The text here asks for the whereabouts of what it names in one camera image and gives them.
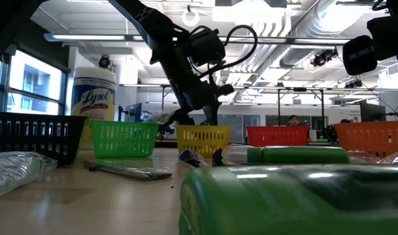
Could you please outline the green plastic basket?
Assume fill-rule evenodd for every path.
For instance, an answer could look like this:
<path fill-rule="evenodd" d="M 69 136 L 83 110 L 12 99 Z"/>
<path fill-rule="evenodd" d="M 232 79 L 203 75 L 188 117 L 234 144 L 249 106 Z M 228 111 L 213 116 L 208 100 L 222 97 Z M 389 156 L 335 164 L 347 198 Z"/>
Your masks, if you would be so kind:
<path fill-rule="evenodd" d="M 145 158 L 153 154 L 159 125 L 148 122 L 92 121 L 98 159 Z"/>

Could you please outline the silver air duct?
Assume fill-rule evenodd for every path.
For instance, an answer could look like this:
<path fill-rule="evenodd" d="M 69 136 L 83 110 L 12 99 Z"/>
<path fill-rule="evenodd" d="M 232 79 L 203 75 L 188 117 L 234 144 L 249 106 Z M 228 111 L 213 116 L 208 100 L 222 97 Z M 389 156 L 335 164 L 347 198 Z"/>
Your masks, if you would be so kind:
<path fill-rule="evenodd" d="M 336 37 L 353 25 L 367 10 L 364 6 L 341 5 L 342 0 L 320 0 L 309 11 L 297 27 L 291 31 L 292 37 Z M 291 68 L 298 65 L 314 49 L 283 46 L 284 54 L 280 67 Z"/>

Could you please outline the orange plastic basket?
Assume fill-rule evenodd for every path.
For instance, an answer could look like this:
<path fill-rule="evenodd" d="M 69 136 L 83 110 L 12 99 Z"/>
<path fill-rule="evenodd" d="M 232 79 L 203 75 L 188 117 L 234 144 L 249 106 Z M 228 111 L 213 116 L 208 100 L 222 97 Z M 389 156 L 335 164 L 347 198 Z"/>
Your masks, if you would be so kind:
<path fill-rule="evenodd" d="M 398 121 L 338 123 L 335 130 L 346 151 L 364 151 L 379 158 L 398 151 Z"/>

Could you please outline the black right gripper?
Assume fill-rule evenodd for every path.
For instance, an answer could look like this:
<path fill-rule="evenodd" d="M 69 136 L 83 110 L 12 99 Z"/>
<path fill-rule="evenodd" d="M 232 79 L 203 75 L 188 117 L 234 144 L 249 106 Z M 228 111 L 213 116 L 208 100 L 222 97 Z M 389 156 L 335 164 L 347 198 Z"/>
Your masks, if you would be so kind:
<path fill-rule="evenodd" d="M 367 29 L 371 36 L 358 36 L 342 48 L 342 61 L 351 76 L 375 70 L 379 61 L 398 60 L 398 15 L 374 18 Z"/>

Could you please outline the green travel bottle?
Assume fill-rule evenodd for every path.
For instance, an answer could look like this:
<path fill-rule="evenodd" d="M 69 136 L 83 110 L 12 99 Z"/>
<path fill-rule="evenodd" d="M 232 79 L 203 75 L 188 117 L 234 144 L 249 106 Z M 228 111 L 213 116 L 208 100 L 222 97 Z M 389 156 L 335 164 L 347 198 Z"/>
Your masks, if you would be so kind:
<path fill-rule="evenodd" d="M 247 163 L 255 164 L 345 164 L 350 158 L 340 147 L 266 146 L 247 149 Z"/>
<path fill-rule="evenodd" d="M 179 235 L 398 235 L 398 165 L 202 168 L 180 187 Z"/>

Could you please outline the yellow Lysol wipes canister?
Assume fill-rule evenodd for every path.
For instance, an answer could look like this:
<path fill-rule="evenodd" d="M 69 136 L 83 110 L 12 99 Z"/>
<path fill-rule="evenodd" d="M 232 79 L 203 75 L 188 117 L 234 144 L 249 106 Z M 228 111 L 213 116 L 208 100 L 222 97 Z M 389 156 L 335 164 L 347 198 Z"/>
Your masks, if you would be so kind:
<path fill-rule="evenodd" d="M 97 67 L 77 67 L 71 98 L 71 115 L 114 121 L 116 75 Z"/>

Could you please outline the long ceiling light rail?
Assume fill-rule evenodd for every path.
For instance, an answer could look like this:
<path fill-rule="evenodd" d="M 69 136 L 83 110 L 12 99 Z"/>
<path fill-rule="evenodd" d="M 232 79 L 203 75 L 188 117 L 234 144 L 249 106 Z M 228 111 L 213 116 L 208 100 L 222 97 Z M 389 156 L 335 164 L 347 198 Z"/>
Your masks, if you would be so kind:
<path fill-rule="evenodd" d="M 49 42 L 142 42 L 140 35 L 57 35 L 45 33 L 44 38 Z M 259 37 L 259 44 L 286 44 L 286 45 L 315 45 L 315 46 L 342 46 L 350 41 L 346 38 L 297 38 L 297 37 Z M 232 44 L 251 44 L 254 38 L 251 36 L 231 36 Z"/>

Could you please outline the white ceiling pipes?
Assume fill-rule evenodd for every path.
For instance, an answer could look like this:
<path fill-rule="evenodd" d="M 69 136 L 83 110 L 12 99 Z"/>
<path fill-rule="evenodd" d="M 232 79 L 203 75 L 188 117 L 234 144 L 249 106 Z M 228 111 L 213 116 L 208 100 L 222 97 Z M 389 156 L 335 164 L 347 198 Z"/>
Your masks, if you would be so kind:
<path fill-rule="evenodd" d="M 250 26 L 260 37 L 285 37 L 291 30 L 291 15 L 285 13 L 271 22 L 252 22 Z M 239 65 L 235 65 L 229 71 L 257 72 L 275 47 L 274 44 L 259 44 L 250 58 Z"/>

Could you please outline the black window frame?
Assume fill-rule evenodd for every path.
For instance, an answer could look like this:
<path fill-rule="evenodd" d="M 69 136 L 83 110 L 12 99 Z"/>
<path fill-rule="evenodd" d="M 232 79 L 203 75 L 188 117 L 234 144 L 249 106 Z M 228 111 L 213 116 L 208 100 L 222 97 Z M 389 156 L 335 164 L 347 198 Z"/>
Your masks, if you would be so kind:
<path fill-rule="evenodd" d="M 0 112 L 63 114 L 67 74 L 17 50 L 0 60 Z"/>

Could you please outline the red plastic basket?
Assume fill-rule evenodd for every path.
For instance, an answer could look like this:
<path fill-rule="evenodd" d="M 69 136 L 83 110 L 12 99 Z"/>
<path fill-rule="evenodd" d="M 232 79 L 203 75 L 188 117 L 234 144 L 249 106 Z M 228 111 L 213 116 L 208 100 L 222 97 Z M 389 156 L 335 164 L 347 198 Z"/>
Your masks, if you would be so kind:
<path fill-rule="evenodd" d="M 248 141 L 251 146 L 305 146 L 309 127 L 268 126 L 247 127 Z"/>

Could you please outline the black comb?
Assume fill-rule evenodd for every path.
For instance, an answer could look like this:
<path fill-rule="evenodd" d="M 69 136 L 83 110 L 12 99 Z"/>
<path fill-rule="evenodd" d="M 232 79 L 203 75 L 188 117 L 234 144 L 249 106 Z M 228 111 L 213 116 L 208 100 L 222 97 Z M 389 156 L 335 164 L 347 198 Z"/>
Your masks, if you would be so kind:
<path fill-rule="evenodd" d="M 89 171 L 102 171 L 135 180 L 156 181 L 170 178 L 173 173 L 165 168 L 152 166 L 131 166 L 121 161 L 111 160 L 83 160 L 83 166 Z"/>

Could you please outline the black gantry frame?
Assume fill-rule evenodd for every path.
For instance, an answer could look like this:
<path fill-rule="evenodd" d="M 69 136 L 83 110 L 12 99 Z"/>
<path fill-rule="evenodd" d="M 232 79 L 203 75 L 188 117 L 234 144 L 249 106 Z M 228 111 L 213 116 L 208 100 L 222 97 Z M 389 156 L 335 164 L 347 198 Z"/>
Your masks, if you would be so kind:
<path fill-rule="evenodd" d="M 322 125 L 325 127 L 325 101 L 324 101 L 324 89 L 315 87 L 278 87 L 277 88 L 277 107 L 278 107 L 278 118 L 281 116 L 281 99 L 285 94 L 288 93 L 312 93 L 317 99 L 321 101 L 321 115 Z"/>

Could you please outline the yellow plastic basket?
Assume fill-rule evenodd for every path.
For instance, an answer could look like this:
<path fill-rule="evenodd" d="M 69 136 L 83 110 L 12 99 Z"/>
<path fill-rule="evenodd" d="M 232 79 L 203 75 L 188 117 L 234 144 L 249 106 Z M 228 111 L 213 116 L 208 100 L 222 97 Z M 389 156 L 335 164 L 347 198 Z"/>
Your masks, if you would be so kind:
<path fill-rule="evenodd" d="M 229 145 L 231 126 L 175 125 L 178 152 L 193 150 L 204 158 L 211 158 L 218 149 Z"/>

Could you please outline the black monitor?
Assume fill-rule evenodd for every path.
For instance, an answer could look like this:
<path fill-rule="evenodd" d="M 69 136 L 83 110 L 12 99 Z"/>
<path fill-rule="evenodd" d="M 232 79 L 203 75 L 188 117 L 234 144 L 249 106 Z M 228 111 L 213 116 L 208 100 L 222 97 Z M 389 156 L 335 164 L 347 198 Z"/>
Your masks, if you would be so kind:
<path fill-rule="evenodd" d="M 384 106 L 361 103 L 360 104 L 361 121 L 386 121 L 386 108 Z"/>
<path fill-rule="evenodd" d="M 132 104 L 118 107 L 118 121 L 141 122 L 142 104 Z"/>

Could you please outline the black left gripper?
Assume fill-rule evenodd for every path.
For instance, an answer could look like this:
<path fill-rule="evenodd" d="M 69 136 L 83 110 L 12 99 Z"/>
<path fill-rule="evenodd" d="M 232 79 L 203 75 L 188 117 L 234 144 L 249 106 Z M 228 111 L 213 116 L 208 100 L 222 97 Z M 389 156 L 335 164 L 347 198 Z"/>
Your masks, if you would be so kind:
<path fill-rule="evenodd" d="M 173 121 L 179 125 L 195 125 L 194 120 L 189 117 L 188 113 L 202 108 L 208 108 L 208 124 L 217 125 L 218 108 L 221 105 L 218 98 L 234 92 L 231 84 L 217 86 L 201 80 L 190 82 L 189 87 L 181 86 L 171 80 L 170 86 L 181 108 L 173 114 Z"/>

